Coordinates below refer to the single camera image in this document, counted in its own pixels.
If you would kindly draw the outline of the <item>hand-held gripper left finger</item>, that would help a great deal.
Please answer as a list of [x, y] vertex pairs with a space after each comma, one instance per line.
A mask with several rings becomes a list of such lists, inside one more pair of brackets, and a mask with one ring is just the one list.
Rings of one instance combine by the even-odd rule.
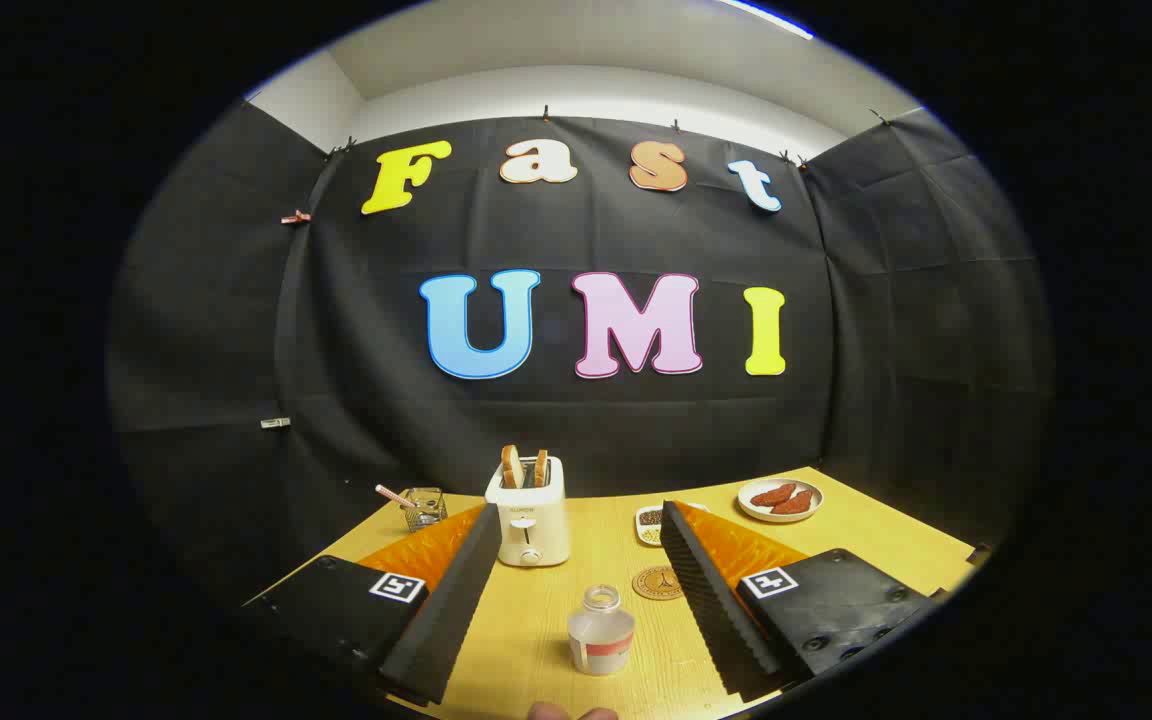
[[370, 691], [438, 705], [500, 541], [498, 507], [480, 503], [364, 559], [324, 553], [243, 605], [241, 619]]

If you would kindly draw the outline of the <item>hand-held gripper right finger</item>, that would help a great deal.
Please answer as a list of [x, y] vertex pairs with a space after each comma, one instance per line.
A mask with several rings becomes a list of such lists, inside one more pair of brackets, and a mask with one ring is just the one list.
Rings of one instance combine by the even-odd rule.
[[723, 688], [745, 702], [886, 646], [946, 598], [849, 550], [805, 555], [681, 502], [664, 502], [660, 541]]

